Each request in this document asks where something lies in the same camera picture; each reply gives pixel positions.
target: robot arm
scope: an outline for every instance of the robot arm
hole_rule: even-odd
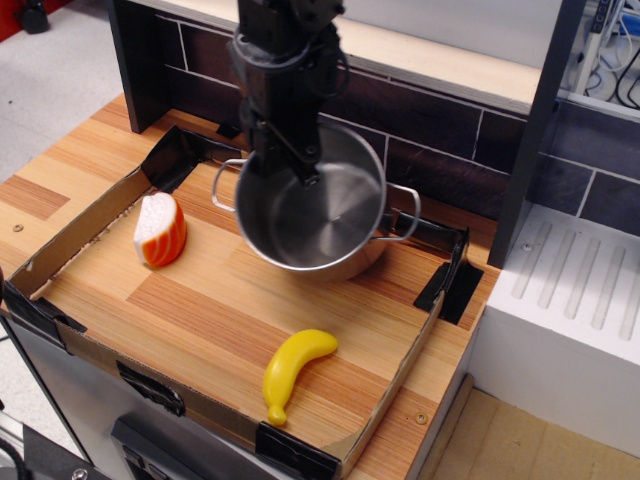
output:
[[[238,7],[229,50],[243,130],[265,175],[292,168],[311,185],[322,153],[318,113],[346,87],[338,68],[347,68],[346,58],[332,24],[344,13],[342,0],[238,0]]]

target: gray floor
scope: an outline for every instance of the gray floor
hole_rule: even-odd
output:
[[[0,182],[122,92],[104,0],[74,0],[49,31],[0,42]],[[5,413],[77,449],[0,327]]]

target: salmon sushi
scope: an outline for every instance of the salmon sushi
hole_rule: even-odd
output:
[[[142,263],[151,267],[167,265],[182,253],[186,238],[184,214],[173,195],[157,192],[142,199],[133,235]]]

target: plastic banana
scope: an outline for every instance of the plastic banana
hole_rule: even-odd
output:
[[[270,423],[284,425],[287,421],[284,406],[302,367],[311,360],[333,353],[336,348],[336,337],[322,330],[302,330],[285,340],[271,358],[262,384]]]

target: dark tile wall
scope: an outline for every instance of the dark tile wall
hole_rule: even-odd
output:
[[[240,94],[226,44],[231,32],[157,15],[176,108],[239,126]],[[352,69],[345,93],[327,102],[326,121],[360,133],[390,182],[497,219],[526,119]]]
[[[640,123],[564,102],[535,203],[640,235]]]

